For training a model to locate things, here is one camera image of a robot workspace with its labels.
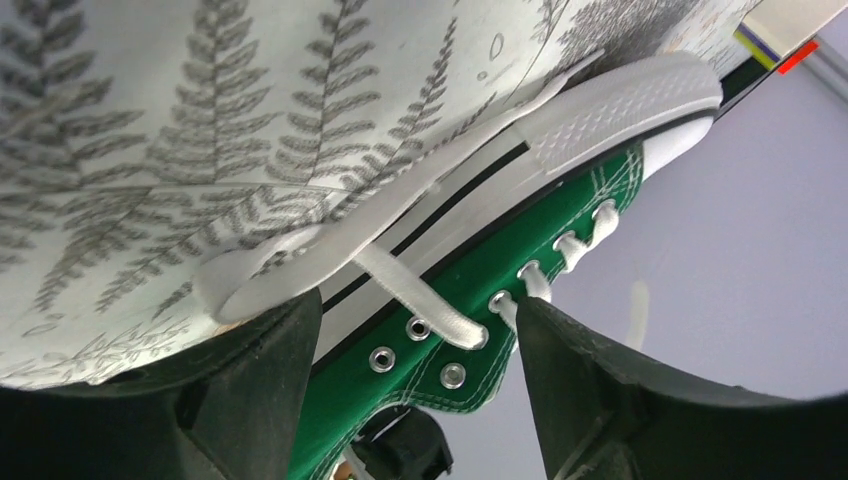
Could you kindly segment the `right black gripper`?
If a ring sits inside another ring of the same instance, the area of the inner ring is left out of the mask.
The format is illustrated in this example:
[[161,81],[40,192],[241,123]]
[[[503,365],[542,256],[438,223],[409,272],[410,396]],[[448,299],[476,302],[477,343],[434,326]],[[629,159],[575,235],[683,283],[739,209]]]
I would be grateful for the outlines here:
[[440,424],[414,406],[378,411],[351,442],[354,479],[435,480],[451,474],[453,464]]

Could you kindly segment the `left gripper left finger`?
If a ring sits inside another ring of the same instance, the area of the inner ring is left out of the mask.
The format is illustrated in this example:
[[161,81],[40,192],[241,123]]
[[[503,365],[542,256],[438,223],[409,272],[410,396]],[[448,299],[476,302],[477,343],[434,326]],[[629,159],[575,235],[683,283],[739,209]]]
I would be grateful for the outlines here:
[[283,479],[322,319],[309,291],[92,386],[1,392],[5,479]]

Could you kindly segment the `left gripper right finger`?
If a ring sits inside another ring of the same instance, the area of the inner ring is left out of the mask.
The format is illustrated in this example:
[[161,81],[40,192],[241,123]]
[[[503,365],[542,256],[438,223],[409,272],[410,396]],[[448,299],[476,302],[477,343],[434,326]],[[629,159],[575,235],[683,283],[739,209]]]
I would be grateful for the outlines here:
[[519,303],[525,383],[550,479],[843,479],[845,394],[794,400],[671,367],[550,303]]

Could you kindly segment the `green white sneaker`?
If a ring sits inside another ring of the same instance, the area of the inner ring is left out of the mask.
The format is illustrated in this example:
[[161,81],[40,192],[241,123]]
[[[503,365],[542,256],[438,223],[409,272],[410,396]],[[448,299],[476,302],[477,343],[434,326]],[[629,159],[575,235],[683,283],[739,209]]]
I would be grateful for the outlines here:
[[369,423],[413,435],[412,411],[465,415],[489,403],[516,348],[526,297],[611,235],[642,183],[707,133],[720,80],[687,52],[581,82],[512,124],[378,239],[450,306],[483,325],[467,350],[347,266],[321,288],[324,318],[289,466],[328,479]]

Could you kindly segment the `white shoelace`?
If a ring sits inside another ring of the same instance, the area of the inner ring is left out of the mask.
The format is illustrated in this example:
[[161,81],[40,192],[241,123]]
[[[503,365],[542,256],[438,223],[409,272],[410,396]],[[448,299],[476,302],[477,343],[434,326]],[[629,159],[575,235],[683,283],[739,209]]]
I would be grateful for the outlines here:
[[443,340],[464,350],[481,349],[489,339],[487,328],[459,313],[375,241],[443,175],[503,129],[549,103],[571,77],[603,54],[592,52],[534,98],[456,137],[343,220],[301,227],[252,249],[229,251],[207,261],[192,278],[195,298],[215,322],[233,324],[293,299],[354,263]]

